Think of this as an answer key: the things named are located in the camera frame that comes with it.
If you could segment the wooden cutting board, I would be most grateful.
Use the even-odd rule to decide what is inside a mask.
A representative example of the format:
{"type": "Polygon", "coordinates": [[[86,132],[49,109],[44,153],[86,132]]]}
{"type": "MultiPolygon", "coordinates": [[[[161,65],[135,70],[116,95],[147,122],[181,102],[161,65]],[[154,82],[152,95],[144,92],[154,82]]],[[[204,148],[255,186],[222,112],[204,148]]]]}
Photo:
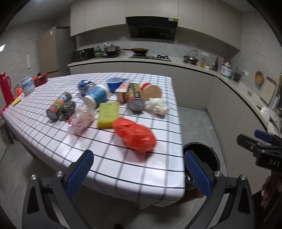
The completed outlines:
{"type": "Polygon", "coordinates": [[[271,79],[270,77],[267,76],[266,78],[266,81],[264,83],[264,86],[263,86],[263,90],[261,92],[261,95],[260,95],[260,99],[267,105],[269,106],[271,101],[272,101],[272,98],[273,98],[273,95],[275,93],[275,90],[276,90],[276,82],[271,79]]]}

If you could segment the steel wool scrubber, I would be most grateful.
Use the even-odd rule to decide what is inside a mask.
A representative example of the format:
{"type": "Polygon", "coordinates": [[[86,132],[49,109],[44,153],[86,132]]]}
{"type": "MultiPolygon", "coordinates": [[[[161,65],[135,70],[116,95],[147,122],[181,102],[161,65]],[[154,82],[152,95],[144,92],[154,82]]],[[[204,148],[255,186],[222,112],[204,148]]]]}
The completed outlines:
{"type": "Polygon", "coordinates": [[[59,111],[59,119],[67,121],[75,113],[75,102],[67,101],[59,111]]]}

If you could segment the yellow oil bottle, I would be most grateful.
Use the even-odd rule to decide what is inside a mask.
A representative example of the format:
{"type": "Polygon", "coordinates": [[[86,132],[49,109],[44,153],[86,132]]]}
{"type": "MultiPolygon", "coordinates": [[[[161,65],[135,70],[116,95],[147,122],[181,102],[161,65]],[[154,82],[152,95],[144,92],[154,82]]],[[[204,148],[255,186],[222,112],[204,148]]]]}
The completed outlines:
{"type": "Polygon", "coordinates": [[[205,67],[205,62],[206,60],[204,58],[201,58],[201,61],[200,61],[200,67],[205,67]]]}

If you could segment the steel kettle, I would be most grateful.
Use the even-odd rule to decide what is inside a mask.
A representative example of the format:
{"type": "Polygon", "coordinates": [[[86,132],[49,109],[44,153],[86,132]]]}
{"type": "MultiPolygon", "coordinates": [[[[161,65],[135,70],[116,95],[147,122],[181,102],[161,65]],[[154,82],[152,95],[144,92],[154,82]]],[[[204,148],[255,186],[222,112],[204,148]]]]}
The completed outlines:
{"type": "Polygon", "coordinates": [[[196,65],[198,62],[198,51],[197,50],[191,50],[190,52],[188,52],[187,55],[184,56],[184,63],[188,63],[188,64],[192,64],[192,65],[196,65]]]}

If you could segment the small yellow sponge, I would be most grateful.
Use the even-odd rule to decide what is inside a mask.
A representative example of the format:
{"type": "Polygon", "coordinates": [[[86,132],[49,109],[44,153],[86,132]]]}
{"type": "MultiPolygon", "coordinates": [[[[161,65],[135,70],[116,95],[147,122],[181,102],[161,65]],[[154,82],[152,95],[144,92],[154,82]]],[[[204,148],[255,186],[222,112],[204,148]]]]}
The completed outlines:
{"type": "Polygon", "coordinates": [[[22,98],[21,98],[20,96],[17,97],[17,98],[12,102],[12,105],[15,106],[15,105],[18,104],[21,100],[22,100],[22,98]]]}

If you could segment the white checkered tablecloth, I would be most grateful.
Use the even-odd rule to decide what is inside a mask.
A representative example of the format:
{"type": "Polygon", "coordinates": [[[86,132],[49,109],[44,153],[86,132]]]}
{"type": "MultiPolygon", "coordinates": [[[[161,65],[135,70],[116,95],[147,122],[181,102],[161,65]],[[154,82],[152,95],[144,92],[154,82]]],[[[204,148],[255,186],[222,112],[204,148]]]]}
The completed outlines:
{"type": "Polygon", "coordinates": [[[166,207],[183,198],[185,175],[182,137],[172,79],[143,73],[86,73],[51,78],[15,106],[9,106],[4,120],[16,137],[50,167],[67,168],[85,150],[94,154],[94,163],[84,184],[91,189],[147,206],[166,207]],[[82,80],[105,84],[119,76],[134,83],[151,83],[162,90],[168,111],[164,117],[147,112],[135,115],[126,105],[121,117],[145,125],[154,133],[153,151],[138,153],[124,145],[112,129],[99,129],[93,122],[84,132],[73,135],[65,121],[51,121],[46,110],[63,92],[77,105],[83,103],[77,86],[82,80]]]}

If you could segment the white blue bottle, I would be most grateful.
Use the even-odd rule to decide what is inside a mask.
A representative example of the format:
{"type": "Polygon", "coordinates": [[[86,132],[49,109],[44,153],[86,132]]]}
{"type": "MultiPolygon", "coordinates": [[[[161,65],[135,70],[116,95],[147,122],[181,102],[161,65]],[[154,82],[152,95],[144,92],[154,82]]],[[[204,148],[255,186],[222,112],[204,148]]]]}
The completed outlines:
{"type": "Polygon", "coordinates": [[[82,100],[87,106],[96,108],[101,103],[105,102],[109,96],[109,87],[104,84],[97,84],[82,98],[82,100]]]}

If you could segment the blue white tissue pack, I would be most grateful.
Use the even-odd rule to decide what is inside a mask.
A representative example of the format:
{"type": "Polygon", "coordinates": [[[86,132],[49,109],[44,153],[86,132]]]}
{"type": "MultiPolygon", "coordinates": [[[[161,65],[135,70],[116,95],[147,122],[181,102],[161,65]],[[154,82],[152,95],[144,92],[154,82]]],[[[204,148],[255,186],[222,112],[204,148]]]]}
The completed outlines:
{"type": "Polygon", "coordinates": [[[30,75],[26,76],[21,80],[21,88],[23,90],[24,95],[29,95],[31,92],[34,91],[35,85],[33,79],[30,75]]]}

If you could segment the red box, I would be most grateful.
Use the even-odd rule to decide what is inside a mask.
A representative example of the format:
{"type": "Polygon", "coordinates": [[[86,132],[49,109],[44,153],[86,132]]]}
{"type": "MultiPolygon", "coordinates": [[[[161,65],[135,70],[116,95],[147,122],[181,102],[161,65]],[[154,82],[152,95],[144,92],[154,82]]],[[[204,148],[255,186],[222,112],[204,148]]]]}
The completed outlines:
{"type": "Polygon", "coordinates": [[[38,73],[36,76],[32,77],[32,80],[33,80],[35,87],[41,86],[47,83],[48,81],[47,74],[38,73]]]}

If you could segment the red lidded round container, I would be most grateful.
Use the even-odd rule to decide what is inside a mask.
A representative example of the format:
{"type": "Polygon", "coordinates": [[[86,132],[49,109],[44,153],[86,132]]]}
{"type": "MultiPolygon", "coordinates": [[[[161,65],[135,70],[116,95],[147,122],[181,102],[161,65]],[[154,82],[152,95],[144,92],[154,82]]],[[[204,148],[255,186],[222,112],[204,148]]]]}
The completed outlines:
{"type": "Polygon", "coordinates": [[[162,90],[157,85],[151,83],[144,83],[141,86],[141,91],[145,101],[148,101],[150,98],[161,98],[162,90]]]}

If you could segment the beige refrigerator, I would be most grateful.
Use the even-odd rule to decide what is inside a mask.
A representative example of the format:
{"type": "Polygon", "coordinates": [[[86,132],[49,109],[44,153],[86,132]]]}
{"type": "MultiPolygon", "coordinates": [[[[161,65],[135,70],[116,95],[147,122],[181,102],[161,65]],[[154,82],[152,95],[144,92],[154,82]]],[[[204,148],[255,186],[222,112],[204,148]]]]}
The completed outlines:
{"type": "Polygon", "coordinates": [[[52,27],[37,41],[37,53],[40,73],[47,77],[69,75],[68,65],[75,51],[74,38],[70,36],[69,26],[52,27]]]}

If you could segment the black range hood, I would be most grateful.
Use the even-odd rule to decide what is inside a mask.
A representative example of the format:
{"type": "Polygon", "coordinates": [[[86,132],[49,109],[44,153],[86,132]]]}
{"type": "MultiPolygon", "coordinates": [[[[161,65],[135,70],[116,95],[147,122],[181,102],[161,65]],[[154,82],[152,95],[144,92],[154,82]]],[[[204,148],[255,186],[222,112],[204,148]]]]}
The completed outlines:
{"type": "Polygon", "coordinates": [[[130,37],[174,41],[178,19],[157,16],[126,17],[130,37]]]}

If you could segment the black gas stove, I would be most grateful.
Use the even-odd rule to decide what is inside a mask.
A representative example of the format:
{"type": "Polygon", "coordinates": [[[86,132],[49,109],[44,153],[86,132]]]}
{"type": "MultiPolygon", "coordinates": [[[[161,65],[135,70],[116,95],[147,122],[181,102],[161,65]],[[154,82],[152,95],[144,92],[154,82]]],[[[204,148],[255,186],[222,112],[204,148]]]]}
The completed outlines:
{"type": "Polygon", "coordinates": [[[171,59],[168,56],[162,56],[162,55],[141,55],[141,54],[133,54],[130,58],[135,58],[135,59],[148,59],[148,60],[159,60],[159,61],[169,61],[171,62],[171,59]]]}

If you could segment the black wok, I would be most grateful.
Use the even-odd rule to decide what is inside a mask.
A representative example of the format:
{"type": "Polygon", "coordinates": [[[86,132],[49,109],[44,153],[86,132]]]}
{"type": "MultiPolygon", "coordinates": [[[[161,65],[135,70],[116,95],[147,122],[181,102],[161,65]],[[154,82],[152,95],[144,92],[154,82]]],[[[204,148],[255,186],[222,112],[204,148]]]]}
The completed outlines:
{"type": "Polygon", "coordinates": [[[123,48],[123,51],[132,51],[137,55],[145,55],[148,52],[148,49],[144,49],[144,48],[123,48]]]}

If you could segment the black microwave oven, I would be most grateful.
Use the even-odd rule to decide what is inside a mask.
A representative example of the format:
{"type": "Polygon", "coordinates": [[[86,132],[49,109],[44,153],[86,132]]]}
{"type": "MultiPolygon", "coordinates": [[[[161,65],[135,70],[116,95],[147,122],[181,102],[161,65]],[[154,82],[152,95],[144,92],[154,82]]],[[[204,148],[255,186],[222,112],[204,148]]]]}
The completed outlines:
{"type": "Polygon", "coordinates": [[[82,49],[72,52],[72,62],[85,61],[94,58],[94,48],[82,49]]]}

